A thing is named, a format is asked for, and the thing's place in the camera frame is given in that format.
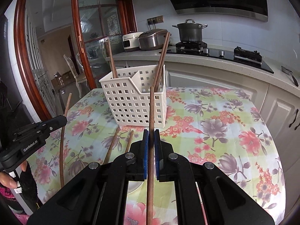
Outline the person left hand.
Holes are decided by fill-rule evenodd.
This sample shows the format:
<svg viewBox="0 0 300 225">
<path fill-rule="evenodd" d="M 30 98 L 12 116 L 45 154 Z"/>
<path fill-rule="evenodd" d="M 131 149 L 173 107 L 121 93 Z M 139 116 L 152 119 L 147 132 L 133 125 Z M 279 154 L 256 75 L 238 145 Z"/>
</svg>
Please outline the person left hand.
<svg viewBox="0 0 300 225">
<path fill-rule="evenodd" d="M 27 167 L 27 161 L 25 160 L 21 165 L 20 165 L 20 168 L 23 172 L 26 171 L 26 167 Z M 4 173 L 4 172 L 1 172 L 0 173 L 0 183 L 4 186 L 4 187 L 7 187 L 7 188 L 12 188 L 12 189 L 15 189 L 17 188 L 17 183 L 13 180 L 13 178 Z"/>
</svg>

